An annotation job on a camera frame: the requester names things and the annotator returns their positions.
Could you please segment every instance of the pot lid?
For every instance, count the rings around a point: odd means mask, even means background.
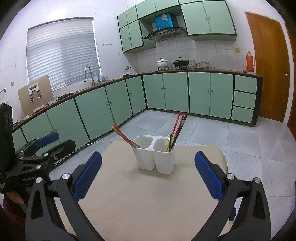
[[[157,60],[157,63],[161,63],[161,62],[167,62],[167,60],[163,58],[160,58],[160,60]]]

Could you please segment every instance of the cooking pot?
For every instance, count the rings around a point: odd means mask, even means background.
[[[173,64],[177,67],[180,67],[180,66],[186,66],[189,64],[189,61],[188,60],[185,60],[185,59],[182,59],[182,57],[180,57],[179,59],[173,61]]]

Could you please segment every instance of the faucet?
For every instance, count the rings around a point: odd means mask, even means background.
[[[94,83],[94,78],[92,77],[92,72],[91,72],[91,69],[90,69],[89,66],[86,66],[86,67],[85,67],[85,70],[84,70],[84,82],[86,82],[86,69],[87,69],[87,68],[89,68],[89,72],[91,73],[91,83],[92,83],[92,85],[95,85],[95,83]]]

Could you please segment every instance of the kitchen counter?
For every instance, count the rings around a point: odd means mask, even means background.
[[[134,75],[131,75],[131,76],[128,76],[128,77],[121,77],[121,78],[118,78],[118,79],[113,79],[113,80],[109,80],[105,83],[99,83],[99,84],[96,84],[94,86],[91,86],[89,88],[85,88],[83,90],[80,90],[78,92],[75,92],[74,94],[66,97],[66,98],[63,98],[62,100],[59,100],[49,106],[46,106],[40,110],[38,110],[37,112],[35,112],[34,114],[32,114],[29,118],[19,122],[17,125],[14,126],[14,131],[19,129],[21,126],[23,126],[24,124],[28,123],[30,120],[32,120],[33,118],[41,115],[42,113],[48,111],[49,109],[69,100],[69,99],[72,99],[74,97],[77,97],[79,95],[82,95],[84,93],[87,93],[89,91],[92,91],[92,90],[95,90],[95,89],[98,89],[98,88],[102,88],[104,86],[107,86],[107,85],[110,85],[110,84],[113,84],[113,83],[116,83],[118,81],[122,81],[122,80],[126,80],[126,79],[130,79],[130,78],[133,78],[133,77],[137,77],[137,76],[141,76],[141,75],[150,75],[150,74],[163,74],[163,73],[183,73],[183,72],[206,72],[206,73],[225,73],[225,74],[237,74],[237,75],[242,75],[242,76],[247,76],[247,77],[255,77],[255,78],[262,78],[260,75],[256,75],[256,74],[245,74],[241,71],[234,71],[234,70],[224,70],[224,69],[214,69],[214,70],[210,70],[210,69],[172,69],[172,70],[161,70],[161,71],[152,71],[152,72],[143,72],[143,73],[138,73],[138,74],[134,74]]]

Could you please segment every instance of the window blind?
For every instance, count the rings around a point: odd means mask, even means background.
[[[84,69],[100,74],[93,19],[77,18],[46,23],[28,29],[29,81],[49,75],[52,90],[84,80]],[[86,78],[90,78],[87,69]]]

